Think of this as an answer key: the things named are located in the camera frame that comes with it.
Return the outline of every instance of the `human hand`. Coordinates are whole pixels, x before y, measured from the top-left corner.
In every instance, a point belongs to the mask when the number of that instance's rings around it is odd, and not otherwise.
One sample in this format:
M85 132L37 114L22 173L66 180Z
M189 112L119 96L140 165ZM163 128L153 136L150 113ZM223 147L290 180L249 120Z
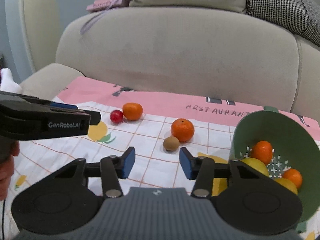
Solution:
M10 156L4 163L0 164L0 201L7 197L11 176L14 173L13 157L18 156L19 152L19 142L15 141L10 146Z

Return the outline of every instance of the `sofa seam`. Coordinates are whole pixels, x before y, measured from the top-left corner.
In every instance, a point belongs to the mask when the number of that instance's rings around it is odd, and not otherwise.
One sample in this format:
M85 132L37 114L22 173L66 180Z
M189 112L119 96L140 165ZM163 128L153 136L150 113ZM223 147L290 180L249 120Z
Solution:
M296 101L297 101L297 97L298 97L298 93L299 93L300 81L301 81L301 72L302 72L302 58L303 58L301 42L298 39L298 35L294 34L293 36L294 36L294 38L296 40L296 43L297 43L299 63L298 63L297 88L296 88L296 92L295 92L294 99L293 99L293 102L292 102L292 106L291 106L291 109L290 109L290 113L292 113L292 111L293 111L293 109L295 107L295 104L296 104Z

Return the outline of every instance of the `small red tomato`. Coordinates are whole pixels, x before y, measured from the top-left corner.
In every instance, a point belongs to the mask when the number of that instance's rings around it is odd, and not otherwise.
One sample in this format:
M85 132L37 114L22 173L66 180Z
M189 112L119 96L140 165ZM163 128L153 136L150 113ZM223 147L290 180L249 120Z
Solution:
M113 110L110 114L110 120L114 123L123 121L123 113L120 110Z

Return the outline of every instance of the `black circular disc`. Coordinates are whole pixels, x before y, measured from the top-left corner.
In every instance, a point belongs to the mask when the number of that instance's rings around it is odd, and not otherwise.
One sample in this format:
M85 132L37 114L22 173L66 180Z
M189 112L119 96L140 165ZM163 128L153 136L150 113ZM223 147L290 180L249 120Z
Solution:
M273 181L248 179L223 191L216 210L229 225L254 235L276 235L294 228L302 214L300 199Z
M12 202L19 229L55 235L88 223L100 208L99 198L72 180L53 179L21 192Z

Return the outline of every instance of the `small brown ball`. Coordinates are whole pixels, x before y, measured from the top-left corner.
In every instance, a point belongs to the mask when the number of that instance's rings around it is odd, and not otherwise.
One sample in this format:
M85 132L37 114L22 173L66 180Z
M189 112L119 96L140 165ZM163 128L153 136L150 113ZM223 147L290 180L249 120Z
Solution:
M180 142L177 137L170 136L163 141L163 148L167 151L175 151L180 146Z

